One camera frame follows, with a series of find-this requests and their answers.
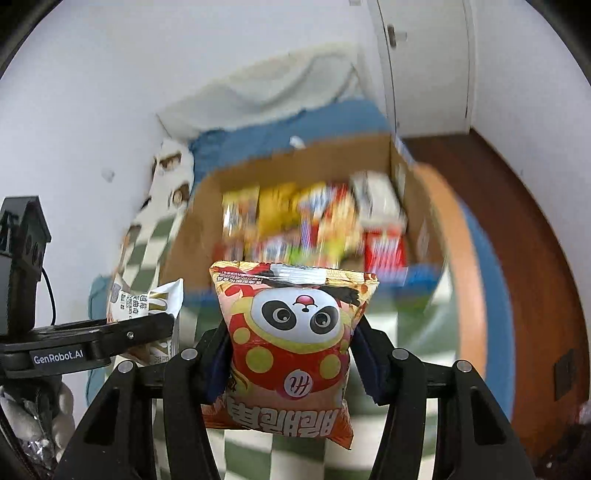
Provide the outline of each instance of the red snack bag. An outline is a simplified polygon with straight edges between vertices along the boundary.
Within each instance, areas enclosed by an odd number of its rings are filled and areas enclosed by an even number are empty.
[[[210,268],[233,354],[205,426],[325,437],[350,448],[344,400],[353,330],[375,275],[256,262]]]
[[[365,270],[391,273],[407,266],[399,231],[369,231],[365,234]]]

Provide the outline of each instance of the cardboard box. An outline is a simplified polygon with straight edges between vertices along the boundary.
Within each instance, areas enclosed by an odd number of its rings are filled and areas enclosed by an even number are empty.
[[[307,187],[318,181],[348,183],[360,170],[387,173],[408,216],[407,260],[410,266],[390,287],[397,293],[435,288],[443,268],[444,249],[430,198],[387,134],[364,135],[319,142],[304,150],[248,160],[207,176],[198,186],[177,239],[161,267],[160,282],[184,279],[185,292],[208,290],[208,268],[222,237],[224,192],[285,182]]]

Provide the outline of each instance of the door frame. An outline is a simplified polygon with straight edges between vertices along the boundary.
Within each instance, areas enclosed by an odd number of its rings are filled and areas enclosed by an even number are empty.
[[[472,4],[470,0],[462,0],[464,14],[466,17],[466,28],[468,34],[468,92],[466,110],[466,133],[472,126],[472,111],[475,104],[476,86],[476,34],[474,18],[472,15]],[[379,6],[379,0],[367,0],[369,14],[374,25],[376,39],[378,41],[378,54],[382,67],[382,80],[384,81],[384,94],[386,96],[386,115],[394,131],[397,130],[396,121],[396,97],[394,95],[394,76],[390,61],[390,47],[386,25]]]

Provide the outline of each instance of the snack bag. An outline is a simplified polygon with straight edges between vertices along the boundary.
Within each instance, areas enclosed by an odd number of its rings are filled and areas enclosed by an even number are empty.
[[[318,243],[339,251],[342,258],[361,253],[363,230],[355,210],[355,199],[347,185],[334,187],[335,195],[328,205],[318,229]]]
[[[248,239],[255,236],[258,196],[259,187],[223,194],[223,237],[225,240]]]
[[[350,448],[349,344],[373,274],[255,262],[210,268],[233,355],[206,427],[325,437]]]
[[[365,234],[365,270],[389,277],[407,266],[402,236],[397,230]]]
[[[278,235],[299,222],[299,215],[291,209],[291,199],[297,191],[295,183],[282,183],[261,190],[257,222],[258,238]]]
[[[107,303],[107,322],[123,322],[155,313],[166,312],[174,316],[173,336],[152,342],[145,347],[136,347],[129,352],[134,361],[142,364],[167,362],[178,351],[178,314],[183,305],[183,279],[161,285],[146,293],[130,293],[117,281],[111,287]]]
[[[300,248],[304,252],[317,246],[319,223],[333,198],[334,189],[322,182],[294,196],[292,208],[300,217]]]
[[[251,258],[248,261],[266,263],[289,263],[294,245],[298,242],[299,234],[287,233],[256,242],[251,248]]]
[[[240,240],[228,240],[216,244],[213,248],[213,259],[230,262],[244,259],[244,243]]]
[[[357,200],[359,222],[363,228],[397,228],[404,234],[407,217],[386,174],[360,171],[351,176],[351,185]]]

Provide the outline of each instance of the door handle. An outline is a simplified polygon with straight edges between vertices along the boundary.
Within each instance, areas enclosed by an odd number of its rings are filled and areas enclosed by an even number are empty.
[[[394,30],[394,25],[392,25],[392,24],[388,25],[387,30],[388,30],[388,41],[390,42],[390,46],[392,48],[396,48],[398,46],[398,42],[408,40],[408,33],[407,32],[396,33],[396,30]]]

